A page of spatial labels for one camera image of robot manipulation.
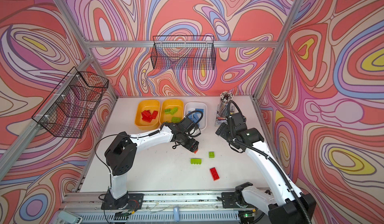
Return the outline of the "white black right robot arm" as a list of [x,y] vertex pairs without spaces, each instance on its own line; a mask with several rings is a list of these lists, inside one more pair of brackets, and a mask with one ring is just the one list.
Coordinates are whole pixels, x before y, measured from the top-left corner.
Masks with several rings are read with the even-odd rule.
[[269,145],[256,128],[248,128],[241,113],[227,116],[216,134],[227,141],[230,148],[246,153],[266,180],[271,194],[252,184],[237,187],[242,205],[252,205],[269,217],[272,224],[310,224],[316,208],[311,194],[304,192],[288,177]]

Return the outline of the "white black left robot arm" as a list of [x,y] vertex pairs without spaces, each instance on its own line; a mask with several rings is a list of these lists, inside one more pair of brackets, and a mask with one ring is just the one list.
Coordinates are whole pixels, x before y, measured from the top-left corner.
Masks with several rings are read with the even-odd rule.
[[160,128],[141,134],[129,135],[121,132],[116,135],[105,151],[106,164],[111,170],[111,187],[102,204],[102,210],[121,210],[132,203],[132,209],[141,208],[138,198],[131,198],[128,191],[128,171],[133,167],[136,154],[159,144],[175,143],[173,149],[182,146],[195,153],[201,134],[199,124],[189,118],[178,123],[163,123]]

